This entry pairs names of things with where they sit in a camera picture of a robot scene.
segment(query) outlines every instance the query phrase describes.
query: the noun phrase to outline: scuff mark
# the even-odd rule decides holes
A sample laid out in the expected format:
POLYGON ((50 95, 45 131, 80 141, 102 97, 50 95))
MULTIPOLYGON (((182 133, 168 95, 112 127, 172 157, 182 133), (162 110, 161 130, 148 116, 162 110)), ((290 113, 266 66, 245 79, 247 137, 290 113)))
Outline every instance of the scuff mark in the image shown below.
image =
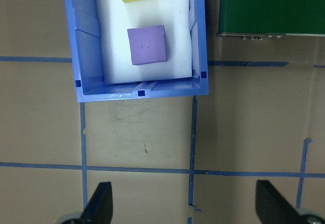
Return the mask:
POLYGON ((147 148, 146 148, 146 143, 143 143, 143 146, 144 146, 144 152, 145 152, 146 154, 148 154, 148 150, 147 150, 147 148))

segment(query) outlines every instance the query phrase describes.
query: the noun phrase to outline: white foam insert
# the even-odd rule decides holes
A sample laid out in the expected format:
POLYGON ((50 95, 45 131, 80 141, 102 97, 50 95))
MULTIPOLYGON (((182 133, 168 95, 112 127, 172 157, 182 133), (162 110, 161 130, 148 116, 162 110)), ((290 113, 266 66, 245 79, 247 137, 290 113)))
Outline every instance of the white foam insert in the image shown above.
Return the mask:
POLYGON ((188 24, 189 0, 97 0, 105 83, 126 83, 192 76, 188 24), (167 62, 134 66, 128 28, 164 25, 167 62))

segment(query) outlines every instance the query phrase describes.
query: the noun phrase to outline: blue painter's tape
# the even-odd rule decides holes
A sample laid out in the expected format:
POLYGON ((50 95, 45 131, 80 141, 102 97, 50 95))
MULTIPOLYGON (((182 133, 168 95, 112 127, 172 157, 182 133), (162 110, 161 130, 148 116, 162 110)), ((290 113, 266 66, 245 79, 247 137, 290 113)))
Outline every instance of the blue painter's tape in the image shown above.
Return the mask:
POLYGON ((297 191, 296 208, 300 208, 300 204, 301 204, 301 197, 303 194, 303 185, 304 185, 306 162, 307 162, 307 151, 308 151, 309 144, 312 142, 313 141, 311 138, 307 138, 304 140, 303 154, 301 157, 301 165, 300 165, 301 176, 299 179, 299 185, 298 185, 298 191, 297 191))
POLYGON ((145 172, 145 173, 174 173, 188 174, 187 169, 163 169, 163 168, 135 168, 135 167, 96 167, 87 166, 89 171, 106 171, 106 172, 145 172))
POLYGON ((209 66, 225 67, 285 67, 286 61, 231 61, 231 60, 209 60, 209 66))
POLYGON ((87 192, 87 151, 86 151, 86 128, 85 118, 85 103, 80 103, 80 135, 81 135, 81 166, 82 166, 82 199, 83 208, 85 209, 88 203, 87 192))
POLYGON ((71 63, 68 57, 25 57, 25 56, 0 56, 0 61, 26 61, 26 62, 58 62, 71 63))
POLYGON ((228 172, 195 170, 198 175, 234 176, 234 177, 300 177, 300 173, 291 172, 228 172))
POLYGON ((81 166, 74 165, 55 165, 55 164, 28 164, 15 162, 0 162, 0 167, 19 167, 36 169, 62 169, 62 170, 81 170, 81 166))
POLYGON ((188 205, 196 211, 201 209, 193 205, 194 197, 194 175, 195 175, 195 146, 197 138, 197 115, 198 115, 198 101, 193 96, 192 101, 192 126, 191 126, 191 145, 190 145, 190 158, 189 158, 189 179, 188 179, 188 205))
POLYGON ((305 173, 305 178, 325 178, 325 173, 305 173))

